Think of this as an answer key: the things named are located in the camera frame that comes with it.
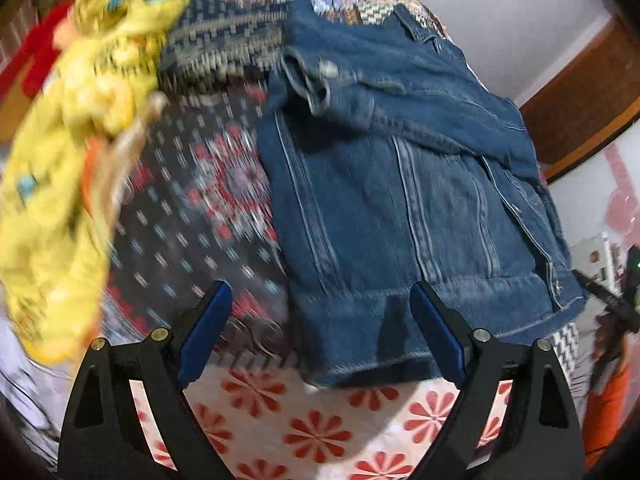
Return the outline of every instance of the metal button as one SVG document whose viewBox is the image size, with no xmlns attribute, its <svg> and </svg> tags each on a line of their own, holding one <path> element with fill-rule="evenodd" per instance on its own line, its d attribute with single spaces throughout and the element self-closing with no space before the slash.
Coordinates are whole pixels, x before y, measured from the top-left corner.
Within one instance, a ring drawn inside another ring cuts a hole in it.
<svg viewBox="0 0 640 480">
<path fill-rule="evenodd" d="M 91 341 L 91 348 L 92 350 L 100 350 L 104 344 L 106 343 L 106 341 L 104 340 L 103 337 L 98 337 L 96 339 L 94 339 L 93 341 Z"/>
<path fill-rule="evenodd" d="M 474 338 L 485 343 L 491 339 L 491 334 L 484 328 L 476 328 L 474 330 Z"/>
<path fill-rule="evenodd" d="M 169 335 L 169 331 L 165 328 L 156 328 L 151 333 L 151 339 L 154 341 L 164 341 L 166 337 Z"/>
<path fill-rule="evenodd" d="M 328 78 L 338 77 L 338 66 L 333 61 L 329 61 L 328 59 L 321 59 L 319 66 L 320 66 L 320 73 L 324 77 L 328 77 Z"/>
<path fill-rule="evenodd" d="M 548 340 L 544 339 L 544 338 L 538 339 L 536 341 L 536 345 L 538 345 L 538 348 L 540 348 L 541 350 L 543 350 L 545 352 L 548 352 L 549 350 L 551 350 L 551 343 Z"/>
</svg>

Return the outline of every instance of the yellow fabric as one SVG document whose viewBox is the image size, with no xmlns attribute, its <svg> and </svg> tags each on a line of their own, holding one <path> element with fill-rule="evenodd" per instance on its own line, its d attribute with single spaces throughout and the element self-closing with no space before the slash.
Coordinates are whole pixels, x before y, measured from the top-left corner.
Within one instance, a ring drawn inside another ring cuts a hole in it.
<svg viewBox="0 0 640 480">
<path fill-rule="evenodd" d="M 76 0 L 85 37 L 21 125 L 0 187 L 0 280 L 15 332 L 45 365 L 78 359 L 98 321 L 111 235 L 82 206 L 85 141 L 132 123 L 156 88 L 164 35 L 188 0 Z"/>
</svg>

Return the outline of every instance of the blue gripper pad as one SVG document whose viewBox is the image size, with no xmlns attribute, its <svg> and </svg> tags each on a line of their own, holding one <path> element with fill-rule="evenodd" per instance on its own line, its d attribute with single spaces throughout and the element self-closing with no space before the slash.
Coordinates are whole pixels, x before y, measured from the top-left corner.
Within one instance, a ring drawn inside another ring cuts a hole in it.
<svg viewBox="0 0 640 480">
<path fill-rule="evenodd" d="M 200 378 L 226 320 L 231 315 L 231 306 L 231 288 L 222 283 L 182 345 L 177 376 L 181 388 L 186 388 L 189 383 Z"/>
<path fill-rule="evenodd" d="M 464 352 L 440 313 L 442 311 L 446 314 L 449 309 L 439 300 L 433 289 L 431 293 L 433 299 L 422 288 L 420 282 L 412 286 L 409 294 L 411 313 L 442 376 L 461 389 L 466 380 Z M 438 301 L 440 309 L 434 304 L 435 301 Z"/>
</svg>

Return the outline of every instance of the black tool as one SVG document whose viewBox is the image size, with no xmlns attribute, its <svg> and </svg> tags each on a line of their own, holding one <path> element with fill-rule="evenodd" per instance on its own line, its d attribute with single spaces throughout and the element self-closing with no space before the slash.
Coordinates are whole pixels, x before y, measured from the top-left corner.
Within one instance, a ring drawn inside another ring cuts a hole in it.
<svg viewBox="0 0 640 480">
<path fill-rule="evenodd" d="M 426 282 L 414 285 L 410 306 L 444 377 L 461 390 L 410 480 L 581 478 L 580 428 L 549 341 L 521 346 L 501 343 L 482 328 L 472 330 Z M 159 328 L 140 343 L 122 346 L 94 340 L 66 410 L 60 477 L 232 480 L 182 395 L 202 373 L 230 308 L 229 288 L 217 282 L 171 330 Z M 130 392 L 132 379 L 143 381 L 177 472 L 150 455 Z M 468 468 L 503 379 L 514 382 L 495 448 L 487 462 Z"/>
<path fill-rule="evenodd" d="M 640 285 L 639 263 L 640 249 L 634 245 L 629 249 L 627 255 L 626 283 L 622 298 L 612 294 L 603 285 L 593 281 L 580 272 L 580 270 L 574 269 L 573 271 L 580 286 L 603 301 L 606 311 L 616 317 L 612 334 L 610 334 L 609 337 L 609 343 L 603 354 L 593 364 L 593 370 L 591 372 L 590 390 L 598 395 L 603 393 L 622 354 L 623 337 L 627 332 L 638 333 L 638 330 L 640 330 L 640 314 L 636 312 L 634 306 L 636 290 L 638 290 L 638 285 Z"/>
</svg>

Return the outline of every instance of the denim jacket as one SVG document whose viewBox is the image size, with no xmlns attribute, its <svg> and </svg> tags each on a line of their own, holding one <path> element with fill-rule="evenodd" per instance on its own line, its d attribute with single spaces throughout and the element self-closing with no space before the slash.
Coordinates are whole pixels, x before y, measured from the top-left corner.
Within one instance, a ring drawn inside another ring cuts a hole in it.
<svg viewBox="0 0 640 480">
<path fill-rule="evenodd" d="M 408 308 L 428 280 L 473 328 L 530 344 L 584 307 L 522 117 L 403 6 L 348 27 L 288 9 L 258 151 L 307 380 L 438 370 Z"/>
</svg>

